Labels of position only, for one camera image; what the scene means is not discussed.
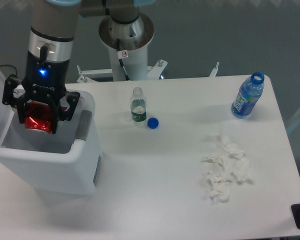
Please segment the bottle cap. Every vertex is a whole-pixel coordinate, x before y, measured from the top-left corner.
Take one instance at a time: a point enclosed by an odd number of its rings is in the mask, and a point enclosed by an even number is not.
[[[151,129],[156,129],[159,126],[159,120],[155,117],[151,117],[148,119],[148,127]]]
[[[265,75],[262,72],[256,71],[251,75],[251,82],[255,85],[260,85],[264,82]]]

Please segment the white tissue paper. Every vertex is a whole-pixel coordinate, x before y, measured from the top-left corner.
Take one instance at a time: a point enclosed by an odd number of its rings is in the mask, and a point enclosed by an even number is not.
[[[250,171],[250,162],[244,157],[245,152],[234,142],[230,142],[226,135],[220,136],[224,152],[212,154],[203,159],[222,166],[222,172],[208,172],[211,181],[210,198],[213,203],[227,202],[229,199],[228,184],[235,180],[237,183],[251,182],[253,177]]]
[[[229,137],[227,135],[221,135],[220,139],[223,150],[229,154],[229,157],[240,159],[244,156],[245,152],[242,149],[240,149],[238,144],[230,142]]]

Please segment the clear plastic bottle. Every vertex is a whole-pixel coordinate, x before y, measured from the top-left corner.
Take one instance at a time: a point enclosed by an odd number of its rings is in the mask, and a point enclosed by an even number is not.
[[[130,98],[131,116],[136,122],[146,120],[146,98],[141,87],[135,87]]]
[[[264,90],[264,80],[263,73],[255,72],[243,82],[231,106],[234,116],[244,119],[250,115]]]

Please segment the warning sticker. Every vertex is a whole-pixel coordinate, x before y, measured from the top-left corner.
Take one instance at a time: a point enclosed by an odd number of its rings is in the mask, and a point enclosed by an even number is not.
[[[128,50],[118,51],[117,53],[119,59],[126,59],[128,57]]]

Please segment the red object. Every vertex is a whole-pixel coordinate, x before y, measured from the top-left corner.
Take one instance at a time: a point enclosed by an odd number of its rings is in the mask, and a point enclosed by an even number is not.
[[[48,105],[39,102],[27,102],[24,105],[26,129],[52,132],[53,124],[57,124],[56,118]]]

